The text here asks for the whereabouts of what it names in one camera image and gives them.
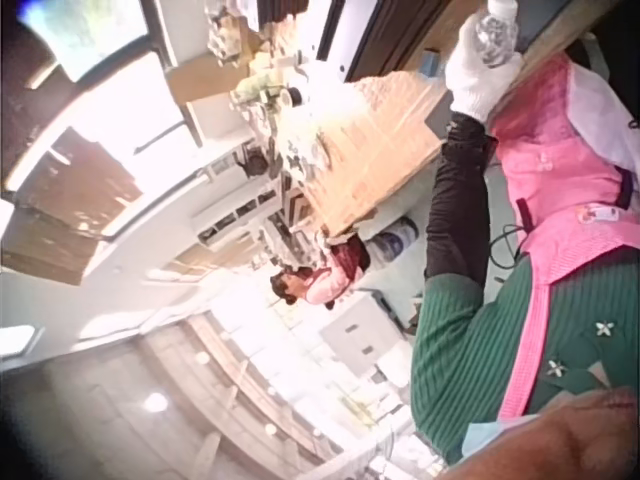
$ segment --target wooden counter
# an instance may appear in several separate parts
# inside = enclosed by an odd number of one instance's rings
[[[538,36],[525,54],[525,78],[545,59],[563,50],[618,0],[573,0]],[[446,93],[443,81],[414,73],[425,48],[446,58],[464,20],[484,0],[451,0],[409,57],[404,72],[366,78],[350,84],[368,108],[320,120],[321,138],[331,157],[306,188],[317,224],[338,234],[385,200],[438,154],[440,140],[424,124]]]

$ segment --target hand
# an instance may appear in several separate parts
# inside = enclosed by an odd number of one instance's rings
[[[327,234],[323,230],[318,230],[316,232],[315,242],[316,242],[316,245],[320,247],[320,250],[322,251],[322,253],[327,254],[328,252],[331,251],[331,248],[329,247],[329,244],[327,242]]]
[[[499,67],[489,68],[476,49],[478,14],[471,15],[460,28],[460,39],[445,68],[447,88],[453,93],[451,110],[486,122],[491,110],[507,93],[520,73],[522,55]]]

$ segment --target person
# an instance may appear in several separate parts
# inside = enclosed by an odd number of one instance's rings
[[[488,68],[470,17],[446,66],[452,118],[427,226],[411,407],[449,464],[470,424],[536,414],[592,390],[638,393],[640,226],[633,179],[595,155],[566,115],[568,59],[549,61],[485,122],[522,67]],[[520,254],[483,305],[494,151],[521,226]]]
[[[271,277],[273,292],[293,305],[304,299],[312,305],[325,305],[329,310],[335,300],[359,280],[371,265],[371,257],[357,234],[344,243],[326,247],[323,245],[326,263],[322,268],[302,267],[293,271],[285,267]]]
[[[637,409],[624,389],[585,393],[501,433],[442,480],[638,478]]]

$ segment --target dark hair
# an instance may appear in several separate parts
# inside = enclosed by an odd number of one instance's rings
[[[282,279],[285,274],[307,279],[313,274],[313,269],[309,267],[301,267],[297,272],[294,272],[289,265],[285,265],[281,272],[270,278],[273,293],[283,299],[287,305],[293,305],[298,301],[298,298],[287,293],[287,283]],[[324,306],[327,310],[333,310],[335,303],[335,301],[331,300],[330,302],[325,303]]]
[[[297,297],[293,295],[289,295],[287,293],[287,283],[282,279],[283,275],[290,274],[292,272],[285,270],[271,277],[271,289],[273,293],[275,293],[278,297],[282,298],[287,305],[293,305],[298,300]]]

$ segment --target plastic bottle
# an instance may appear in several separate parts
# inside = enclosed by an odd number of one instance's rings
[[[516,48],[516,0],[488,0],[488,14],[476,25],[477,49],[485,65],[493,68],[509,61]]]

